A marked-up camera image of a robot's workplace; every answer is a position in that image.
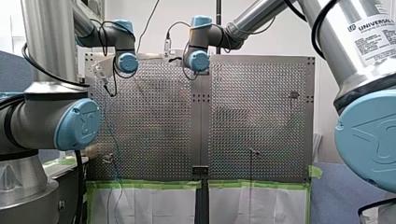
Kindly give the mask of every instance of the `wire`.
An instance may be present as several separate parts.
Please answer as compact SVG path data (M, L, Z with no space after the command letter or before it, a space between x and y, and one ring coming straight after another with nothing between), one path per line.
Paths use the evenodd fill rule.
M105 24L107 24L107 23L110 23L110 24L113 24L113 25L115 25L115 26L119 26L120 28L122 28L126 33L128 33L130 36L131 36L131 38L132 38L132 40L135 42L136 41L136 38L134 37L134 33L132 33L126 26L124 26L124 25L122 25L122 24L119 24L119 23L116 23L116 22L114 22L114 21L103 21L103 22L99 22L99 21L97 21L97 20L95 20L95 19L91 19L91 21L95 21L96 23L98 23L100 26L99 26L99 42L100 42L100 44L101 44L101 46L102 46L102 50L103 50L103 54L105 55L105 56L107 56L107 53L108 53L108 34L107 34L107 31L106 31L106 29L105 29ZM103 42L103 38L102 38L102 31L103 30L103 35L104 35L104 38L105 38L105 43Z
M75 224L81 223L82 218L82 205L83 205L83 197L84 197L84 168L82 164L81 152L79 150L75 150L76 161L77 161L77 169L78 169L78 201L77 201L77 209L76 209L76 218Z
M194 81L195 79L198 78L198 75L195 75L194 78L190 78L190 76L187 75L186 70L185 70L185 66L184 66L184 55L186 53L186 49L187 49L187 46L189 44L190 44L190 42L187 42L186 47L184 47L184 50L183 50L183 58L181 59L181 70L183 71L183 74L186 77L186 79L188 79L189 81Z
M108 34L107 34L106 29L105 29L105 24L110 23L110 24L113 24L113 25L116 25L116 26L121 27L125 32L127 32L127 33L131 36L132 40L135 42L134 34L133 34L127 27L123 26L122 24L118 24L118 23L116 23L116 22L114 22L114 21L103 21L103 22L99 22L99 21L97 21L97 20L95 20L95 19L91 19L91 21L95 21L96 23L98 23L98 24L100 25L99 31L98 31L98 32L99 32L99 42L100 42L100 44L102 45L102 51L103 51L103 54L105 55L105 57L107 56L107 53L108 53ZM119 73L119 71L117 70L117 66L116 66L116 56L114 56L114 59L113 59L113 69L112 69L112 70L113 70L113 80L114 80L114 93L111 93L111 92L110 92L110 90L109 90L107 84L104 85L103 87L104 87L104 89L106 90L106 92L110 95L110 97L115 97L115 96L118 95L118 86L117 86L116 75L117 75L118 77L121 77L121 78L125 78L125 79L126 79L126 78L131 78L131 77L133 77L133 76L136 74L136 72L132 73L132 74L129 75L128 77L122 76L122 75Z
M228 49L223 48L223 49L224 49L224 52L226 52L226 53L231 53L231 48L232 48L232 46L231 46L231 41L230 41L230 37L229 37L229 35L228 35L227 30L224 29L224 28L223 28L222 26L220 26L220 25L217 25L217 24L213 24L213 25L217 26L217 27L221 30L221 33L223 34L223 36L225 36L225 38L227 39L227 42L228 42Z
M235 25L234 27L235 27L235 29L236 29L237 31L239 31L239 32L241 32L241 33L244 33L244 34L247 34L247 35L259 35L259 34L264 33L265 31L267 31L269 28L271 28L271 26L272 26L272 25L274 24L274 22L275 22L275 19L276 19L276 17L274 17L274 18L271 20L271 23L270 23L267 27L265 27L263 30L258 31L258 32L248 32L248 31L244 31L244 30L239 29L236 25Z
M118 87L117 87L116 74L114 73L114 66L113 66L113 80L114 80L114 93L111 93L111 91L108 89L107 84L103 86L103 88L105 88L105 90L107 91L108 95L110 95L110 97L115 97L118 94Z
M318 35L320 31L320 27L323 23L323 21L326 19L327 14L329 11L335 6L335 4L338 3L339 0L331 0L318 14L317 19L314 22L314 25L312 26L312 33L311 33L311 42L312 46L314 47L315 51L317 54L324 60L326 60L323 51L318 45Z
M140 45L142 44L143 35L144 35L144 34L146 33L146 31L148 30L148 28L149 28L149 22L151 21L151 18L152 18L152 16L154 15L154 12L155 12L155 10L157 9L157 6L158 6L159 3L160 3L160 0L157 0L157 2L155 3L154 8L153 8L152 11L151 11L151 14L150 14L149 17L148 17L148 21L147 21L147 23L146 23L146 27L145 27L145 29L144 29L142 35L139 37L139 44L137 45L136 54L137 54L137 53L139 52L139 50L140 50Z
M61 77L58 77L58 76L52 74L51 72L49 72L49 71L47 71L46 69L44 69L41 65L39 65L39 64L38 64L27 52L26 52L26 50L27 50L27 43L25 43L25 44L23 45L23 48L22 48L22 55L23 55L23 58L24 58L29 64L31 64L34 68L36 68L38 71L44 73L44 74L47 75L48 77L51 77L51 78L53 78L53 79L55 79L55 80L58 80L58 81L61 81L61 82L64 82L64 83L67 83L67 84L70 84L70 85L73 85L73 86L84 87L84 88L90 87L90 85L88 85L88 84L72 82L72 81L69 81L69 80L67 80L67 79L63 79L63 78L61 78Z
M166 39L171 39L171 37L170 37L171 30L172 30L172 28L174 28L174 27L175 27L176 25L178 25L178 24L183 24L183 25L185 25L185 26L187 26L187 27L191 27L188 23L186 23L186 22L184 22L184 21L177 21L177 22L173 23L173 24L168 28L168 32L166 32Z
M0 110L5 109L6 107L9 107L14 104L19 104L24 101L24 95L23 94L18 94L14 96L10 96L6 98L5 100L0 101Z
M105 97L105 101L104 101L104 108L103 108L103 110L104 110L104 113L103 113L103 114L104 114L104 119L105 119L105 123L106 123L106 126L107 126L107 131L108 131L108 133L110 134L111 138L113 139L114 144L115 144L115 146L116 146L117 154L119 155L119 154L120 154L120 145L119 145L119 142L117 141L116 135L113 133L113 130L112 130L111 126L110 126L110 123L109 123L109 121L108 121L108 119L107 119L107 112L106 112L106 111L107 111L106 97ZM114 160L113 160L112 163L114 164L115 179L119 182L119 184L120 184L120 186L121 186L121 194L120 194L119 198L117 199L116 205L115 205L115 207L114 207L114 218L116 219L116 223L119 224L119 221L118 221L118 218L117 218L117 214L116 214L116 213L117 213L117 209L118 209L119 204L120 204L120 199L121 199L121 197L122 197L124 188L123 188L123 185L122 185L122 181L120 180L120 179L121 179L121 177L120 177L120 169L119 169L119 167L118 167L118 165L117 165L116 158L114 158ZM108 197L107 197L107 204L106 204L106 210L107 210L107 215L106 215L106 216L107 216L107 224L110 223L108 207L109 207L109 204L110 204L110 196L111 196L111 193L112 193L112 192L113 192L113 189L111 189L111 191L109 192Z
M318 45L318 35L321 28L323 21L326 19L327 14L330 10L338 3L339 0L331 0L318 14L317 18L315 19L314 25L312 26L312 33L311 33L311 43L314 47L314 50L317 54L324 60L326 57L324 56L323 51L321 50L320 46ZM290 0L284 0L286 5L293 11L298 17L300 17L303 21L306 21L305 15L298 11L294 5L291 3Z
M306 21L306 17L303 13L301 13L297 8L293 5L293 3L290 0L283 0L286 5L290 8L291 11L294 12L301 20Z

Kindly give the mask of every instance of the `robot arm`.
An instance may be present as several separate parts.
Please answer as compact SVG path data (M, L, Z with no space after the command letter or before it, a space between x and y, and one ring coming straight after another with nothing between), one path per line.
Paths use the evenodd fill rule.
M76 40L81 47L98 48L108 46L116 50L115 65L123 73L135 73L138 62L134 50L134 28L130 21L105 21L111 26L99 29L77 6L73 5Z
M320 20L313 37L340 89L334 107L340 114L335 142L341 157L364 180L396 192L396 91L390 90L396 85L395 21L380 0L298 3L311 27ZM208 46L240 49L286 7L284 0L259 0L225 28L194 17L183 63L194 72L206 70Z

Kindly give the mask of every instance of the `white paper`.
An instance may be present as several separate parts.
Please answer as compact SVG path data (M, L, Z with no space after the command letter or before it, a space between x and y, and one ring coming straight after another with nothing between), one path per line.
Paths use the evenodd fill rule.
M251 188L250 193L250 187L243 187L240 195L238 219L235 223L274 223L276 191L277 189Z
M100 189L96 190L92 195L92 224L107 224L107 212L109 223L117 223L117 214L117 221L120 224L135 224L134 190L124 189L121 197L121 189L113 189L111 194L110 191L111 189Z
M274 224L305 224L306 190L278 189Z
M240 188L209 190L209 223L233 224L238 218Z
M196 189L96 189L92 224L194 224Z
M210 189L211 224L305 224L307 190Z

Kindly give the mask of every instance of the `perforated metal panel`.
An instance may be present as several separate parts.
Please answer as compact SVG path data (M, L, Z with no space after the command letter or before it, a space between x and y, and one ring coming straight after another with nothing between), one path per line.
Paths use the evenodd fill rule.
M86 66L102 57L92 58ZM161 59L144 60L133 78L117 82L114 98L99 80L92 87L103 120L88 178L114 178L114 164L103 162L114 153L122 178L191 179L191 84L180 68Z
M86 67L99 55L88 55ZM142 60L134 78L118 78L119 96L111 99L96 80L92 98L104 118L89 179L114 178L114 165L103 163L114 153L122 178L192 179L192 166L208 165L211 179L306 182L314 63L216 55L209 76L189 82L179 67ZM251 150L261 155L251 160Z
M211 64L210 178L306 182L314 59L228 56Z

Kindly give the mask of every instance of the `gray wall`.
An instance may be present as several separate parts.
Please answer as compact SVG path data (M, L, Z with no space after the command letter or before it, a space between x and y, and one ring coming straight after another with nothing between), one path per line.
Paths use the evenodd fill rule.
M22 57L0 51L0 92L24 91L32 82L31 68ZM59 157L58 150L40 150L42 162Z

